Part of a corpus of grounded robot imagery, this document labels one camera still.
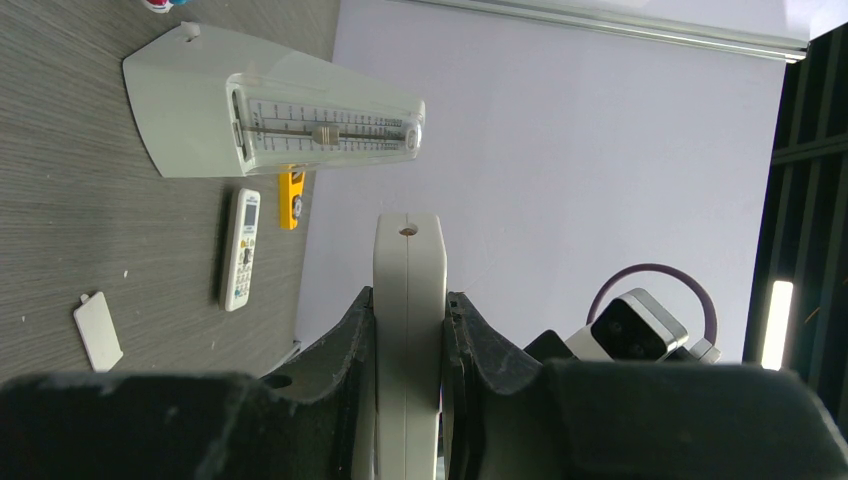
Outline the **white long remote control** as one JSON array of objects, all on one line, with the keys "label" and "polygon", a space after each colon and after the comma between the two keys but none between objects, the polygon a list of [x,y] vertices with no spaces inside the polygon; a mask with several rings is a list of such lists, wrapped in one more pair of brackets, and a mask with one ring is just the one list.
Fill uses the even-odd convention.
[{"label": "white long remote control", "polygon": [[433,213],[385,213],[373,250],[374,410],[355,449],[356,479],[433,479],[441,412],[447,255]]}]

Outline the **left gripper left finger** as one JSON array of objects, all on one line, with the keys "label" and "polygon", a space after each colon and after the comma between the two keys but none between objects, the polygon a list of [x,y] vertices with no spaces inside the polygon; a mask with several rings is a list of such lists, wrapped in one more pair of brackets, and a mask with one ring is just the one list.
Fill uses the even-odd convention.
[{"label": "left gripper left finger", "polygon": [[364,288],[271,373],[53,372],[1,388],[5,479],[369,479],[375,316]]}]

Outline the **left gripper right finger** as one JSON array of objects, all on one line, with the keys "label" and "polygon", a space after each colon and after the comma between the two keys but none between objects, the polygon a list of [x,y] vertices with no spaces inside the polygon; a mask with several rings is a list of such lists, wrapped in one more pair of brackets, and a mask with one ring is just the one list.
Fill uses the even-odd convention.
[{"label": "left gripper right finger", "polygon": [[539,362],[462,293],[443,323],[451,479],[843,479],[847,444],[797,377],[699,362]]}]

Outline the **white battery cover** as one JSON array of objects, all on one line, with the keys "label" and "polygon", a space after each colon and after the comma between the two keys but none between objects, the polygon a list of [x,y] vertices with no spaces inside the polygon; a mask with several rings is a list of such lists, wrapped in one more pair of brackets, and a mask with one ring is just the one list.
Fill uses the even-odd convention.
[{"label": "white battery cover", "polygon": [[91,368],[98,373],[110,371],[124,352],[105,295],[100,291],[81,295],[73,317]]}]

